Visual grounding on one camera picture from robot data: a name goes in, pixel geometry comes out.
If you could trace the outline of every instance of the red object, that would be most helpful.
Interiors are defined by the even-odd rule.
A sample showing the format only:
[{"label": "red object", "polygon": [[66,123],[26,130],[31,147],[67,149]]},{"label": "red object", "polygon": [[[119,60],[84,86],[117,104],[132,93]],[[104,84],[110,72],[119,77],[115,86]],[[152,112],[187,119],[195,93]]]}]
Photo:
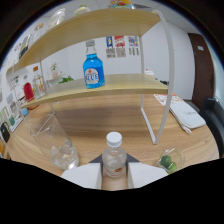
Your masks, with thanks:
[{"label": "red object", "polygon": [[32,90],[31,84],[29,82],[27,82],[24,85],[23,91],[24,91],[27,102],[34,99],[33,90]]}]

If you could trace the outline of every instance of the plastic bottle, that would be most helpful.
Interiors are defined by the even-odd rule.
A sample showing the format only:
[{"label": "plastic bottle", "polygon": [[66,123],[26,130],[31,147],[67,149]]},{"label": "plastic bottle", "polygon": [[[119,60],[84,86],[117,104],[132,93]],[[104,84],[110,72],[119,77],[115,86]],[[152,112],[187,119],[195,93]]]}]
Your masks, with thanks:
[{"label": "plastic bottle", "polygon": [[110,177],[120,177],[124,172],[127,154],[120,147],[122,136],[118,132],[110,132],[107,135],[108,148],[102,154],[103,166]]},{"label": "plastic bottle", "polygon": [[86,61],[83,64],[86,87],[89,89],[105,85],[103,62],[97,57],[95,41],[86,41]]},{"label": "plastic bottle", "polygon": [[33,68],[34,78],[33,78],[33,88],[35,92],[35,99],[39,99],[40,97],[44,96],[45,87],[44,87],[44,80],[41,75],[38,73],[38,66]]}]

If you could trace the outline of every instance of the white bottle cap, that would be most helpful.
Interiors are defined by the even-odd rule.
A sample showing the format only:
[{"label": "white bottle cap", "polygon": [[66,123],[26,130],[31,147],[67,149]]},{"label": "white bottle cap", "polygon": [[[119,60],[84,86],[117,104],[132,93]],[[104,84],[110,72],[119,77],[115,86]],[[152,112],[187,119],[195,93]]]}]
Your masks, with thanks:
[{"label": "white bottle cap", "polygon": [[86,41],[86,47],[95,46],[95,40],[87,40]]},{"label": "white bottle cap", "polygon": [[107,135],[107,145],[110,147],[119,147],[122,143],[122,136],[118,132],[110,132]]}]

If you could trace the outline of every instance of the table surface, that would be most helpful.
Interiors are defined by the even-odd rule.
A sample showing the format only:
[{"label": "table surface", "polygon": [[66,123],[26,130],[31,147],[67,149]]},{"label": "table surface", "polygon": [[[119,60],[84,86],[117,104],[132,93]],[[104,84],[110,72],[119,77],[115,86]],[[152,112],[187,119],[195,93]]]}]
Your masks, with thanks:
[{"label": "table surface", "polygon": [[[184,167],[219,158],[215,139],[206,126],[192,130],[188,135],[168,114],[162,137],[153,145],[142,116],[141,95],[113,95],[87,97],[53,103],[55,115],[71,138],[79,154],[79,166],[85,165],[103,153],[107,147],[106,135],[111,131],[122,134],[122,148],[143,164],[155,165],[165,149],[178,148],[185,154]],[[162,120],[164,106],[154,95],[145,95],[144,110],[155,136]],[[45,158],[29,133],[29,126],[41,116],[52,113],[49,104],[29,111],[24,121],[11,134],[6,151],[13,161],[31,164],[54,175],[63,170]],[[103,190],[128,189],[126,175],[110,178],[103,173]]]}]

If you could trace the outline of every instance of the wooden shelf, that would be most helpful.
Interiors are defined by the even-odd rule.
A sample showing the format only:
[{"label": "wooden shelf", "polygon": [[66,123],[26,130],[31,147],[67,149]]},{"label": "wooden shelf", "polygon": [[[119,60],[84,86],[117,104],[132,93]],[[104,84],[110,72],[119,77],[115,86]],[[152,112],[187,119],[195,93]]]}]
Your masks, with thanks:
[{"label": "wooden shelf", "polygon": [[144,74],[106,75],[105,86],[87,89],[84,79],[58,84],[48,88],[47,95],[21,105],[27,108],[73,98],[121,95],[121,94],[167,94],[168,87]]},{"label": "wooden shelf", "polygon": [[157,14],[142,10],[101,9],[64,21],[41,36],[20,61],[15,71],[39,63],[46,57],[71,45],[107,36],[142,36],[160,18]]}]

